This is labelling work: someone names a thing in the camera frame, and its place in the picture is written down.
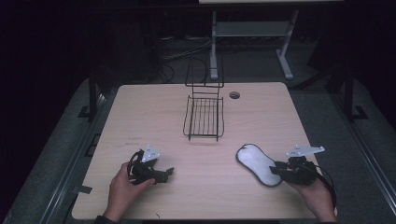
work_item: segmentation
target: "black wire rack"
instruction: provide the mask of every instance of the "black wire rack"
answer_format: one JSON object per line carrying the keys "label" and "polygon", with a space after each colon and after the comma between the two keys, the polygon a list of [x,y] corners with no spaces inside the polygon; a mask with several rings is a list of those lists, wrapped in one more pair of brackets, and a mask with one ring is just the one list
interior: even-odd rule
{"label": "black wire rack", "polygon": [[187,87],[191,87],[188,97],[183,133],[189,137],[219,137],[224,134],[223,98],[219,90],[224,87],[223,75],[217,80],[208,77],[207,63],[190,56],[186,75]]}

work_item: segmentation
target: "gray carpet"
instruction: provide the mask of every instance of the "gray carpet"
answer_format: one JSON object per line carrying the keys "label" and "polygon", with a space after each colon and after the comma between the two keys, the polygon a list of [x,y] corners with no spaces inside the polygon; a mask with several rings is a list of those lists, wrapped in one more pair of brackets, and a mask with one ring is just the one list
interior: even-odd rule
{"label": "gray carpet", "polygon": [[[168,42],[167,53],[181,51],[177,48],[179,44],[172,40]],[[281,81],[293,86],[317,73],[306,66],[315,43],[292,42],[287,58],[295,79],[286,80],[273,52],[276,44],[270,43],[269,47],[268,43],[247,45],[247,48],[237,52],[224,50],[220,60],[224,62],[221,70],[226,74],[226,82]],[[205,59],[204,54],[196,57]],[[187,62],[186,59],[166,62],[174,72],[171,83],[184,82]],[[169,67],[167,69],[152,83],[169,79],[173,72]],[[354,124],[345,120],[339,108],[338,101],[342,100],[342,93],[327,93],[324,90],[326,83],[327,78],[323,78],[302,91],[290,91],[290,95],[311,145],[326,148],[317,158],[319,164],[331,174],[337,187],[339,221],[396,223],[396,216],[373,178],[350,127],[353,125],[359,129],[393,186],[396,184],[396,163],[393,162],[396,158],[396,133],[359,82],[355,84],[354,104],[361,105],[369,119],[356,120]],[[87,119],[78,118],[80,109],[89,102],[88,82],[81,84],[13,204],[7,223],[40,223],[40,220],[47,220],[47,223],[92,223],[91,220],[74,220],[70,216],[76,198],[73,191],[82,183],[91,161],[90,157],[84,155],[94,135],[102,131],[116,93],[117,87],[101,101],[96,119],[87,122]],[[59,199],[59,202],[53,203],[52,197]],[[52,209],[49,204],[57,206]],[[281,220],[285,224],[315,222]],[[125,220],[122,223],[140,221]]]}

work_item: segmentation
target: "hand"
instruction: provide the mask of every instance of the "hand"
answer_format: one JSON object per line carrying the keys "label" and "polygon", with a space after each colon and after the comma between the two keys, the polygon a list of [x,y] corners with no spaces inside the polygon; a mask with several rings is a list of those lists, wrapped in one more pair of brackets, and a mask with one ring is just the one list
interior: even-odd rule
{"label": "hand", "polygon": [[305,201],[306,206],[311,210],[320,222],[336,222],[334,209],[332,207],[332,195],[326,189],[323,182],[316,179],[310,185],[298,185],[287,182],[296,189]]}
{"label": "hand", "polygon": [[150,179],[139,185],[131,184],[127,174],[127,165],[128,162],[125,162],[111,180],[107,209],[103,213],[104,217],[115,222],[119,222],[123,214],[134,204],[137,197],[155,183],[154,179]]}

